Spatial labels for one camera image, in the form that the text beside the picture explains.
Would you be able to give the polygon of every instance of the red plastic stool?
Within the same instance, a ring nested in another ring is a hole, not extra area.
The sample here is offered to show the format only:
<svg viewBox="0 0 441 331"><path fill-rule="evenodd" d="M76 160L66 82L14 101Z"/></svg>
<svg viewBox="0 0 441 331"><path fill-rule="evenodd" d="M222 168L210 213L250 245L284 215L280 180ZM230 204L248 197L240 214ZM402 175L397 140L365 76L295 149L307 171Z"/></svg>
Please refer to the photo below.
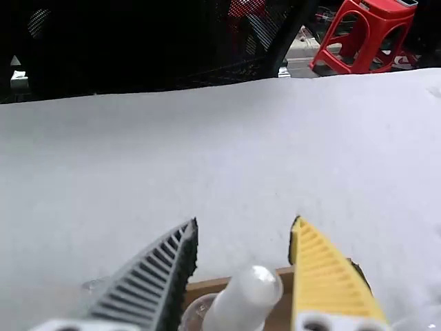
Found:
<svg viewBox="0 0 441 331"><path fill-rule="evenodd" d="M412 24L416 7L406 6L397 0L345 0L309 67L314 69L317 61L324 61L339 74L390 71ZM356 14L359 17L352 31L344 36L334 37L338 24L348 14ZM385 54L380 50L381 43L390 32L398 28L402 29L401 35L396 39L391 52ZM343 63L327 50L327 46L333 43L342 44L339 55L343 58L354 58L358 52L352 65ZM380 60L382 67L370 70L374 59Z"/></svg>

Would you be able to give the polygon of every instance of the white table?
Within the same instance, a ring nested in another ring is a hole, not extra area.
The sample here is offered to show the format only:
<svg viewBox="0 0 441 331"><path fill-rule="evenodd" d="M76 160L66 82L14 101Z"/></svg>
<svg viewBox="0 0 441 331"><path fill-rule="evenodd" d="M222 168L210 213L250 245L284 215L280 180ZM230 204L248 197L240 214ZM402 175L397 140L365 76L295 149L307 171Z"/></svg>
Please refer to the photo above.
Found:
<svg viewBox="0 0 441 331"><path fill-rule="evenodd" d="M440 300L440 193L439 69L1 106L2 328L69 311L193 216L193 281L286 266L298 213L395 321Z"/></svg>

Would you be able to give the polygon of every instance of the white bottle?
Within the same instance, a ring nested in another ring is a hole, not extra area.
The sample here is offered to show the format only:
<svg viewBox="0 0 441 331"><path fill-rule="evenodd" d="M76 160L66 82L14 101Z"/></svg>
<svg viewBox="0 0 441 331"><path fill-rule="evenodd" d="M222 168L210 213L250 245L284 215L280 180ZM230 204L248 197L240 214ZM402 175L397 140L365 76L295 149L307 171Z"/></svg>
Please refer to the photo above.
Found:
<svg viewBox="0 0 441 331"><path fill-rule="evenodd" d="M203 331L261 331L283 294L278 274L253 265L232 277L217 295L202 324Z"/></svg>

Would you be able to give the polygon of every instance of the white tablecloth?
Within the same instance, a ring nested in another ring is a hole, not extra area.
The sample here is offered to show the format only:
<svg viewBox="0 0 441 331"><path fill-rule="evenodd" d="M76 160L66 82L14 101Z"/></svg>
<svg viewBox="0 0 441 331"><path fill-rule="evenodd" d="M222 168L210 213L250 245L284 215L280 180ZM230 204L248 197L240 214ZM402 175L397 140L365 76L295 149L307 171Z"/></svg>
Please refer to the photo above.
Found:
<svg viewBox="0 0 441 331"><path fill-rule="evenodd" d="M193 281L286 266L300 213L395 321L441 300L440 193L439 69L1 106L0 320L68 312L193 216Z"/></svg>

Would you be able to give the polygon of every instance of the wooden board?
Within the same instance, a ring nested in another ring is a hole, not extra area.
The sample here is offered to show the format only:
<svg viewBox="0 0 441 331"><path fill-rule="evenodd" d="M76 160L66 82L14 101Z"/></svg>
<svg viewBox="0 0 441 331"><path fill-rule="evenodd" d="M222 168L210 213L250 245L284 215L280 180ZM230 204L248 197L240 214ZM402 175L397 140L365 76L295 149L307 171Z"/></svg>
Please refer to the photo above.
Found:
<svg viewBox="0 0 441 331"><path fill-rule="evenodd" d="M277 273L282 279L283 296L268 317L265 323L265 331L288 331L291 324L294 269L281 268L277 269ZM205 294L220 292L227 286L228 281L229 277L188 284L187 294L185 296L185 307Z"/></svg>

